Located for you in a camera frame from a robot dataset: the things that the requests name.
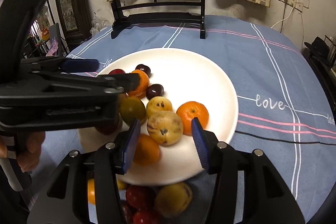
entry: finger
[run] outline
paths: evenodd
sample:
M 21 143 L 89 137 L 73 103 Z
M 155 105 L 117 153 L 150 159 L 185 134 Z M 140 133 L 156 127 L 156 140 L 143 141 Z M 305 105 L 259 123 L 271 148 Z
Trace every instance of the finger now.
M 33 132 L 30 133 L 27 139 L 27 150 L 31 153 L 35 153 L 39 149 L 41 149 L 41 145 L 45 139 L 45 132 Z
M 7 146 L 3 138 L 0 137 L 0 157 L 6 158 L 7 157 Z
M 38 163 L 40 155 L 41 149 L 34 153 L 26 150 L 17 156 L 17 163 L 21 167 L 22 171 L 25 172 L 31 165 Z
M 38 164 L 39 164 L 40 159 L 38 159 L 35 163 L 31 164 L 29 167 L 26 167 L 22 172 L 28 172 L 34 170 Z

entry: red fruit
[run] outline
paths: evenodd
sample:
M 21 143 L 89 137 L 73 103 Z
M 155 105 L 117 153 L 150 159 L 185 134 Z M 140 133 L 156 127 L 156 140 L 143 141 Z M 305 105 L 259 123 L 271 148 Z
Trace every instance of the red fruit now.
M 95 127 L 95 128 L 99 133 L 101 133 L 103 135 L 110 135 L 117 130 L 119 122 L 120 122 L 120 116 L 118 114 L 118 116 L 116 117 L 116 119 L 114 120 L 114 122 L 112 124 L 108 124 L 108 125 L 104 125 L 104 126 L 98 126 L 98 127 Z
M 134 224 L 160 224 L 161 216 L 156 211 L 138 211 L 133 217 Z
M 150 210 L 154 207 L 155 193 L 151 188 L 131 185 L 126 190 L 126 201 L 139 210 Z
M 120 73 L 126 73 L 126 72 L 122 69 L 114 69 L 114 70 L 111 70 L 109 72 L 109 75 L 117 75 L 117 74 L 120 74 Z
M 134 208 L 132 208 L 126 201 L 121 202 L 121 206 L 124 212 L 125 220 L 127 224 L 133 223 Z
M 144 64 L 137 65 L 135 69 L 142 70 L 143 72 L 145 72 L 147 74 L 148 77 L 150 77 L 150 75 L 151 75 L 151 69 Z
M 155 96 L 163 96 L 163 93 L 164 93 L 164 89 L 163 89 L 163 86 L 160 84 L 150 85 L 146 89 L 146 97 L 148 100 L 151 100 Z

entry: black cable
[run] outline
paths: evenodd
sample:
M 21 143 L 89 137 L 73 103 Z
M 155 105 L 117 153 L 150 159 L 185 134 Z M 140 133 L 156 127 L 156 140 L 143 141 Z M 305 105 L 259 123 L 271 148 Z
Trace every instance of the black cable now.
M 283 16 L 282 16 L 282 22 L 281 22 L 281 30 L 280 30 L 280 33 L 282 32 L 282 27 L 284 25 L 284 19 L 285 19 L 285 13 L 286 13 L 286 5 L 287 5 L 287 1 L 288 0 L 285 0 L 285 8 L 283 9 Z
M 294 141 L 286 141 L 286 140 L 279 140 L 279 139 L 272 139 L 272 138 L 266 138 L 266 137 L 261 137 L 258 135 L 254 135 L 251 133 L 246 133 L 246 132 L 242 132 L 242 131 L 238 131 L 236 130 L 236 133 L 238 134 L 242 134 L 242 135 L 248 135 L 251 137 L 256 137 L 258 139 L 262 139 L 262 140 L 267 140 L 267 141 L 275 141 L 275 142 L 283 142 L 283 143 L 297 143 L 297 144 L 324 144 L 324 145 L 334 145 L 336 146 L 336 144 L 333 143 L 322 143 L 322 142 L 294 142 Z

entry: dark red cherry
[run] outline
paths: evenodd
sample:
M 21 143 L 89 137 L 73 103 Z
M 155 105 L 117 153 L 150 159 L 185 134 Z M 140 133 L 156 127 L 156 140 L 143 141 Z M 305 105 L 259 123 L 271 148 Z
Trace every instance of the dark red cherry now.
M 163 93 L 164 93 L 163 86 L 160 84 L 150 85 L 146 89 L 146 97 L 148 100 L 151 100 L 155 96 L 163 96 Z
M 135 69 L 142 70 L 143 72 L 145 72 L 148 75 L 148 77 L 151 75 L 151 69 L 144 64 L 137 65 Z

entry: tangerine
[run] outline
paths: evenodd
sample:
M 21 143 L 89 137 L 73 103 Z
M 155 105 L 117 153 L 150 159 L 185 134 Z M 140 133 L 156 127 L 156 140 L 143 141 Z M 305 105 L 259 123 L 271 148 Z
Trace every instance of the tangerine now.
M 191 120 L 198 118 L 202 128 L 205 128 L 209 122 L 209 112 L 206 107 L 198 102 L 186 102 L 177 109 L 176 114 L 179 115 L 183 122 L 183 134 L 191 136 Z
M 139 85 L 138 87 L 133 90 L 128 92 L 128 95 L 130 96 L 135 96 L 138 98 L 143 98 L 146 95 L 146 89 L 149 87 L 149 78 L 148 75 L 143 72 L 142 70 L 136 69 L 134 71 L 132 71 L 131 73 L 137 73 L 139 74 L 140 77 L 140 81 L 139 81 Z
M 159 159 L 159 145 L 150 136 L 140 134 L 133 162 L 140 166 L 147 166 L 158 162 Z
M 96 205 L 95 199 L 95 180 L 89 179 L 87 181 L 87 200 L 93 205 Z

